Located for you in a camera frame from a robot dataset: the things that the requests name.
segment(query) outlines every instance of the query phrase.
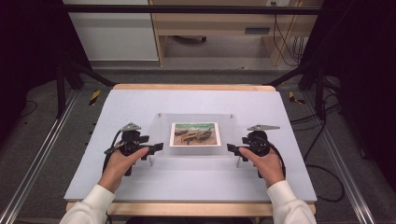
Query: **photograph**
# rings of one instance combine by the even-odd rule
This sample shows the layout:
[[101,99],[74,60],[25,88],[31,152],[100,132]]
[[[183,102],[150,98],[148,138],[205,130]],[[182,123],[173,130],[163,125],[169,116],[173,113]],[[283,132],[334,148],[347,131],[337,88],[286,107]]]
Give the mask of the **photograph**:
[[216,122],[172,123],[170,147],[221,146]]

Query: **white cabinet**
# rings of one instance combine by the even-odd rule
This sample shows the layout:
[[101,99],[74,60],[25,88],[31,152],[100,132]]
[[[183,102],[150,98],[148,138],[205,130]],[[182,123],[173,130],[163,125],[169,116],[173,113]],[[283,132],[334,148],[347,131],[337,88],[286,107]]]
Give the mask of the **white cabinet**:
[[[147,5],[147,0],[64,0],[65,4]],[[158,61],[149,13],[69,13],[90,61]]]

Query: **person's left hand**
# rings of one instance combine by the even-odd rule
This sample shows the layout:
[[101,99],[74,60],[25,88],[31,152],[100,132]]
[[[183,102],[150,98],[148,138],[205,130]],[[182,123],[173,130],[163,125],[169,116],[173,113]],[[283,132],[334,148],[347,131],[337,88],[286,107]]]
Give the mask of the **person's left hand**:
[[107,167],[103,172],[102,178],[99,180],[98,185],[114,193],[120,186],[121,179],[129,167],[146,155],[148,151],[148,147],[143,147],[137,150],[134,154],[127,157],[122,155],[119,150],[114,151],[111,154],[110,160],[108,160]]

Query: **white tabletop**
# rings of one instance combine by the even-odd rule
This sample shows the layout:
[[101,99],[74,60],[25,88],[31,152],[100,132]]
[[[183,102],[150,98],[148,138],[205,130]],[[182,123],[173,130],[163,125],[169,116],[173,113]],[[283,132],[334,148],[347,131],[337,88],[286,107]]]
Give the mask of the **white tabletop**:
[[[177,117],[218,122],[221,147],[169,147],[167,125]],[[270,202],[257,169],[250,161],[236,167],[238,158],[226,147],[242,146],[247,128],[256,124],[280,127],[266,133],[283,157],[291,187],[298,198],[317,200],[278,92],[113,90],[64,196],[67,201],[80,201],[90,192],[101,176],[104,151],[131,121],[150,136],[150,145],[164,142],[164,147],[151,156],[152,166],[138,161],[132,175],[122,179],[116,202]]]

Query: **hand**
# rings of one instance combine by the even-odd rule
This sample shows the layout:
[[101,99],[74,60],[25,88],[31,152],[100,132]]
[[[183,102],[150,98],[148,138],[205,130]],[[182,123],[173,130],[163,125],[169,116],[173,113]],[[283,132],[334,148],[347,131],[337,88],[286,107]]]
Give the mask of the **hand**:
[[252,161],[254,166],[259,169],[262,178],[267,184],[267,188],[271,187],[275,183],[285,180],[285,176],[282,173],[282,165],[280,163],[279,157],[271,149],[270,152],[263,157],[259,157],[247,148],[240,147],[239,151],[248,160]]
[[122,155],[119,150],[115,150],[111,154],[110,160],[108,160],[107,167],[103,172],[102,178],[99,180],[98,185],[114,193],[120,186],[121,179],[129,167],[146,155],[148,151],[148,147],[143,147],[137,150],[134,154],[126,157]]

